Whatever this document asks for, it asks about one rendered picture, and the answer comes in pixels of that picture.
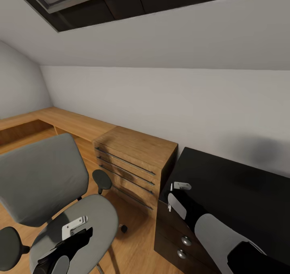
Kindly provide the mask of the swivel chair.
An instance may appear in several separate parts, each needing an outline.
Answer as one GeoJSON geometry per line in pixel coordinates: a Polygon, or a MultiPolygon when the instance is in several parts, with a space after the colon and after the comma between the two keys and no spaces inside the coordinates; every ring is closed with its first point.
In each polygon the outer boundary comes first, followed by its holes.
{"type": "Polygon", "coordinates": [[[114,241],[118,228],[125,233],[127,226],[120,224],[112,202],[101,195],[109,190],[112,181],[103,170],[93,171],[98,194],[85,198],[89,173],[75,140],[69,133],[49,137],[0,155],[0,203],[11,218],[29,227],[47,226],[39,233],[32,246],[22,244],[14,227],[0,230],[0,271],[14,268],[22,254],[29,254],[33,274],[38,260],[62,241],[62,227],[80,217],[88,222],[73,230],[93,228],[88,245],[71,259],[67,274],[89,274],[97,267],[105,274],[99,262],[114,241]],[[52,217],[71,202],[54,220],[52,217]]]}

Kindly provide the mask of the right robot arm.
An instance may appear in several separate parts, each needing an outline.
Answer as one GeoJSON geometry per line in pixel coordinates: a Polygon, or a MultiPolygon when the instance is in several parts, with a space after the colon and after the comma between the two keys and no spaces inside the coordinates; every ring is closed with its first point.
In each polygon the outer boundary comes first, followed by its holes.
{"type": "Polygon", "coordinates": [[[290,274],[290,266],[269,257],[253,241],[229,228],[187,196],[188,183],[174,182],[165,198],[189,226],[222,274],[290,274]]]}

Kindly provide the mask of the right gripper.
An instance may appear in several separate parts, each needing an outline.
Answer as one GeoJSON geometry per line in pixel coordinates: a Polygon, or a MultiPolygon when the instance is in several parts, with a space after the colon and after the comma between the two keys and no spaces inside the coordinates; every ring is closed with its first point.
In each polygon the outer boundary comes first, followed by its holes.
{"type": "Polygon", "coordinates": [[[165,198],[166,198],[166,201],[168,201],[168,194],[170,193],[170,192],[172,192],[172,191],[166,191],[166,194],[165,194],[165,198]]]}

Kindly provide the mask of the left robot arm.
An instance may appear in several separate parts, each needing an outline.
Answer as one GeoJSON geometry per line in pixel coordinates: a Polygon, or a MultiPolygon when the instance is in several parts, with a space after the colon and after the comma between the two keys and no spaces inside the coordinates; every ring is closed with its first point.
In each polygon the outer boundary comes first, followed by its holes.
{"type": "Polygon", "coordinates": [[[93,228],[83,229],[74,234],[73,230],[88,222],[88,217],[80,217],[62,227],[62,241],[44,254],[35,267],[33,274],[67,274],[70,261],[77,251],[88,245],[93,236],[93,228]]]}

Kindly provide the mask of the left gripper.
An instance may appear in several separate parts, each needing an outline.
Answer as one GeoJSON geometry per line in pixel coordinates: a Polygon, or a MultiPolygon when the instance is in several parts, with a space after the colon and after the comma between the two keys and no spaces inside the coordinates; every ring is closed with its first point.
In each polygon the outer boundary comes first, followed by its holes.
{"type": "Polygon", "coordinates": [[[74,234],[73,236],[61,241],[58,243],[55,247],[61,245],[62,243],[71,243],[74,247],[74,255],[77,253],[79,249],[82,247],[88,245],[90,237],[93,236],[93,228],[91,227],[90,229],[86,230],[83,229],[79,231],[78,233],[74,234]]]}

